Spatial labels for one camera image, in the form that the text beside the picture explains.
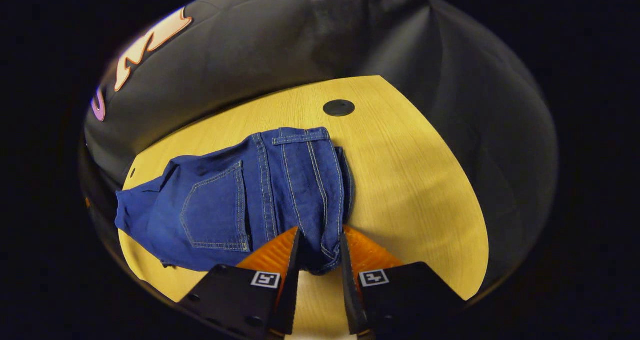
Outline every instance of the yellow wooden tabletop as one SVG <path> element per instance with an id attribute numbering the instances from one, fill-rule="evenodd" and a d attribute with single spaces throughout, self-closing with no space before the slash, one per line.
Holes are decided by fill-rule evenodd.
<path id="1" fill-rule="evenodd" d="M 327 115 L 323 106 L 334 99 L 353 102 L 355 111 Z M 425 261 L 462 298 L 478 291 L 489 241 L 473 188 L 434 127 L 380 76 L 284 90 L 191 124 L 138 154 L 124 189 L 162 175 L 176 156 L 212 153 L 284 126 L 324 126 L 334 145 L 344 148 L 356 188 L 350 226 L 405 263 Z M 123 231 L 119 239 L 131 270 L 174 301 L 206 274 L 165 269 Z M 324 276 L 300 272 L 294 329 L 287 338 L 356 338 L 349 335 L 340 268 Z"/>

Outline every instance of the blue denim jeans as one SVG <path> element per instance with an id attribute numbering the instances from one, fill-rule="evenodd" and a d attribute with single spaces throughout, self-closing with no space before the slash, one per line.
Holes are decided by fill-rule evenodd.
<path id="1" fill-rule="evenodd" d="M 302 269 L 324 274 L 340 261 L 354 179 L 326 128 L 279 128 L 174 158 L 159 178 L 116 195 L 118 228 L 165 265 L 236 265 L 299 226 Z"/>

